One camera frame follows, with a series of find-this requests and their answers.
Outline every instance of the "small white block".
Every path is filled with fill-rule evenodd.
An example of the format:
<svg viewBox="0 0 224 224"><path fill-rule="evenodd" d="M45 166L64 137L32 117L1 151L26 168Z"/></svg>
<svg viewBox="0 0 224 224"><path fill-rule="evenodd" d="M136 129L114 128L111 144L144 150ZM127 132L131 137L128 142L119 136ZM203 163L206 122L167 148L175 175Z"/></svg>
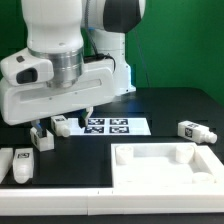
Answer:
<svg viewBox="0 0 224 224"><path fill-rule="evenodd" d="M116 148L117 164L127 165L134 158L134 148L128 145L120 145Z"/></svg>
<svg viewBox="0 0 224 224"><path fill-rule="evenodd" d="M71 134L69 122L63 115L51 117L51 128L58 137L67 138Z"/></svg>
<svg viewBox="0 0 224 224"><path fill-rule="evenodd" d="M13 174L15 181L19 184L24 184L30 178L33 178L33 168L33 149L16 149L13 159Z"/></svg>
<svg viewBox="0 0 224 224"><path fill-rule="evenodd" d="M213 184L215 183L215 178L209 173L198 172L193 174L192 182L194 184Z"/></svg>
<svg viewBox="0 0 224 224"><path fill-rule="evenodd" d="M5 178L13 161L13 149L12 148L2 148L0 150L0 183Z"/></svg>
<svg viewBox="0 0 224 224"><path fill-rule="evenodd" d="M47 130L47 137L40 138L36 128L30 130L32 143L40 150L40 152L54 149L54 136Z"/></svg>
<svg viewBox="0 0 224 224"><path fill-rule="evenodd" d="M192 162L194 158L194 147L191 145L180 144L176 146L176 161L178 163L187 164Z"/></svg>

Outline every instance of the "white block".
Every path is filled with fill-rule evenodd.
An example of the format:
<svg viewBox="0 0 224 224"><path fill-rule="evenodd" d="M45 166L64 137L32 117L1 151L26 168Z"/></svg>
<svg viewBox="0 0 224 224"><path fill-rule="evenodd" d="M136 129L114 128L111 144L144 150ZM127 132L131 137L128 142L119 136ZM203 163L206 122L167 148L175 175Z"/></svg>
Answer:
<svg viewBox="0 0 224 224"><path fill-rule="evenodd" d="M194 147L192 145L180 144L176 147L176 161L178 163L190 163L194 158Z"/></svg>
<svg viewBox="0 0 224 224"><path fill-rule="evenodd" d="M13 159L13 174L15 181L19 184L24 184L30 178L33 178L33 168L33 149L16 149Z"/></svg>
<svg viewBox="0 0 224 224"><path fill-rule="evenodd" d="M0 183L3 181L10 167L12 166L12 160L13 160L13 149L2 148L0 150Z"/></svg>
<svg viewBox="0 0 224 224"><path fill-rule="evenodd" d="M131 163L134 157L134 148L129 145L120 145L116 147L117 164L127 165Z"/></svg>
<svg viewBox="0 0 224 224"><path fill-rule="evenodd" d="M36 128L30 130L32 143L40 150L40 152L54 149L54 136L47 130L47 137L40 138Z"/></svg>

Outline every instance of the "black band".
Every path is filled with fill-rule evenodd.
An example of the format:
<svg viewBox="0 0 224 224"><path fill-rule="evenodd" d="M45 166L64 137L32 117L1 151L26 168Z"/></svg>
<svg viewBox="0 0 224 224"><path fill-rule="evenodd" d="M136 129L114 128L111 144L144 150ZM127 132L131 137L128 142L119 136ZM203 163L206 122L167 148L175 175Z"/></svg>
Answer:
<svg viewBox="0 0 224 224"><path fill-rule="evenodd" d="M106 0L103 15L106 31L128 33L141 19L139 0Z"/></svg>

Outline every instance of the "white tray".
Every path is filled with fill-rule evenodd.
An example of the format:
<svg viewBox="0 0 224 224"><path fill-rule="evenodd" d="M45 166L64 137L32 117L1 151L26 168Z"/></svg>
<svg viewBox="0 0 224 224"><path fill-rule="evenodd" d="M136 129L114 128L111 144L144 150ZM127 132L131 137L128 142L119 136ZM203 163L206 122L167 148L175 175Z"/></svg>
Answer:
<svg viewBox="0 0 224 224"><path fill-rule="evenodd" d="M117 165L111 146L113 187L0 190L0 215L102 215L224 212L224 167L207 146L195 147L192 164L174 159L179 143L132 144L133 163ZM214 184L192 184L194 172Z"/></svg>

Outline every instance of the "white plastic casing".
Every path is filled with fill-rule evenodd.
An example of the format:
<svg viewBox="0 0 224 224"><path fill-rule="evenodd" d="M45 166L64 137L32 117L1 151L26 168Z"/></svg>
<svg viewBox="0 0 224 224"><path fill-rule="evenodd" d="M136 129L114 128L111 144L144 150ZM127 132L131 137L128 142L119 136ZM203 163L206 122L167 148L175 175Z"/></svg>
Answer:
<svg viewBox="0 0 224 224"><path fill-rule="evenodd" d="M51 118L51 128L57 136L69 137L71 134L68 120L62 116L54 116Z"/></svg>
<svg viewBox="0 0 224 224"><path fill-rule="evenodd" d="M33 149L16 149L13 159L13 174L15 181L19 184L24 184L30 178L33 178L33 168Z"/></svg>
<svg viewBox="0 0 224 224"><path fill-rule="evenodd" d="M24 61L18 62L17 58L21 56ZM21 85L17 81L18 73L30 68L37 71L37 81L35 81L35 83L47 82L54 77L53 65L51 61L32 56L27 48L1 61L2 74L13 86Z"/></svg>
<svg viewBox="0 0 224 224"><path fill-rule="evenodd" d="M59 54L82 48L82 0L22 0L22 9L33 51Z"/></svg>
<svg viewBox="0 0 224 224"><path fill-rule="evenodd" d="M178 124L178 135L199 144L202 142L214 144L217 141L217 135L210 132L209 127L191 121L183 121Z"/></svg>
<svg viewBox="0 0 224 224"><path fill-rule="evenodd" d="M131 68L125 60L125 34L103 30L91 32L99 53L110 55L116 61L114 86L116 96L136 91L131 84Z"/></svg>
<svg viewBox="0 0 224 224"><path fill-rule="evenodd" d="M40 138L36 128L31 128L30 136L32 143L39 149L40 152L54 149L54 136L47 131L47 137Z"/></svg>
<svg viewBox="0 0 224 224"><path fill-rule="evenodd" d="M2 148L0 150L0 183L3 181L10 167L12 166L12 160L13 160L13 149Z"/></svg>

